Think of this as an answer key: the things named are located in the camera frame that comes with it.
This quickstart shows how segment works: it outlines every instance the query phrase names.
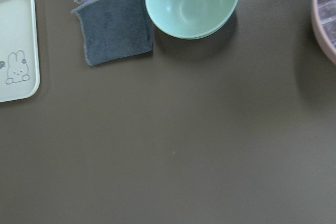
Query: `white tray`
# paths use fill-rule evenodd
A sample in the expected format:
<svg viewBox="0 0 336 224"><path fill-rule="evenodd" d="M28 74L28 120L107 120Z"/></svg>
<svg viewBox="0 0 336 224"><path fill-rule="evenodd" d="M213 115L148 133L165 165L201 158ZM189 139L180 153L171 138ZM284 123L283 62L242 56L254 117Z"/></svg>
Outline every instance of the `white tray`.
<svg viewBox="0 0 336 224"><path fill-rule="evenodd" d="M34 0L0 0L0 102L30 97L39 84Z"/></svg>

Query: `rabbit ears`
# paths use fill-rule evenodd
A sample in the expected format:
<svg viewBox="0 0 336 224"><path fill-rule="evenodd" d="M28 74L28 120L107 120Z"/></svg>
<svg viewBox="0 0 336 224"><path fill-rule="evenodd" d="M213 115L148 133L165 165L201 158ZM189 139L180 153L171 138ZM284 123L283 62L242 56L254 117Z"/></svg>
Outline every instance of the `rabbit ears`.
<svg viewBox="0 0 336 224"><path fill-rule="evenodd" d="M18 63L22 63L22 64L26 63L25 53L22 50L16 53L12 52L8 55L8 65L9 66L17 65Z"/></svg>

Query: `microfiber cloth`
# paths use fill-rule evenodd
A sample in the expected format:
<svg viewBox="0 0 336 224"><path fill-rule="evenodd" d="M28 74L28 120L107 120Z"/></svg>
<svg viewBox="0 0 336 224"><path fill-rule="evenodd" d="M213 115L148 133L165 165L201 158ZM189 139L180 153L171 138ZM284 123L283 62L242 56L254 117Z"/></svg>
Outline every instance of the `microfiber cloth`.
<svg viewBox="0 0 336 224"><path fill-rule="evenodd" d="M153 29L145 0L81 0L77 3L80 5L71 13L80 21L89 65L152 50Z"/></svg>

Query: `bunny illustration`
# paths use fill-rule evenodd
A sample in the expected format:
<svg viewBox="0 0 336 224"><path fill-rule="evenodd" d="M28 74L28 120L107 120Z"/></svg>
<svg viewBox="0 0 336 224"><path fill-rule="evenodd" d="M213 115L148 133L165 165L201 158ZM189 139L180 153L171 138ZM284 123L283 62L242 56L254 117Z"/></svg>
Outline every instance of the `bunny illustration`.
<svg viewBox="0 0 336 224"><path fill-rule="evenodd" d="M28 81L30 79L29 69L25 53L20 50L17 53L10 53L8 56L8 69L6 84Z"/></svg>

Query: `pink bowl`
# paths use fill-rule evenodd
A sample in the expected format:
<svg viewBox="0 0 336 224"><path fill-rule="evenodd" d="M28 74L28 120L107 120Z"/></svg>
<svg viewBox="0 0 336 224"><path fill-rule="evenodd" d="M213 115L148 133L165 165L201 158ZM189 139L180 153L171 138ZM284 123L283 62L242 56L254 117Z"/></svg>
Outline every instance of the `pink bowl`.
<svg viewBox="0 0 336 224"><path fill-rule="evenodd" d="M321 24L318 12L318 0L312 0L311 20L317 42L323 52L336 65L336 48L334 48L333 44L330 42Z"/></svg>

